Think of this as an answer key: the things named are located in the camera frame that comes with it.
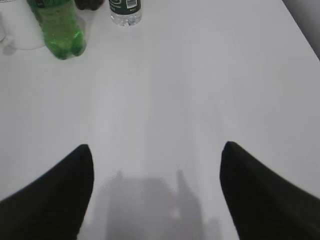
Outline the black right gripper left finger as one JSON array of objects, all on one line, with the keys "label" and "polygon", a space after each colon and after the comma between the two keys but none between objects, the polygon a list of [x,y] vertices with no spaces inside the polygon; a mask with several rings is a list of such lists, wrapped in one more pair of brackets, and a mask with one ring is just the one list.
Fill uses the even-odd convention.
[{"label": "black right gripper left finger", "polygon": [[75,240],[92,196],[94,164],[81,144],[42,176],[0,202],[2,240]]}]

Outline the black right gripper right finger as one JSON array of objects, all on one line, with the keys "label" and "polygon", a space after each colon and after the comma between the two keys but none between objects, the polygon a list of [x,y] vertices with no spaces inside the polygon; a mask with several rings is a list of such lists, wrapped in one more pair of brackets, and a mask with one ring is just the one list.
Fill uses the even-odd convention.
[{"label": "black right gripper right finger", "polygon": [[241,240],[318,240],[320,200],[265,166],[236,142],[221,153],[219,180]]}]

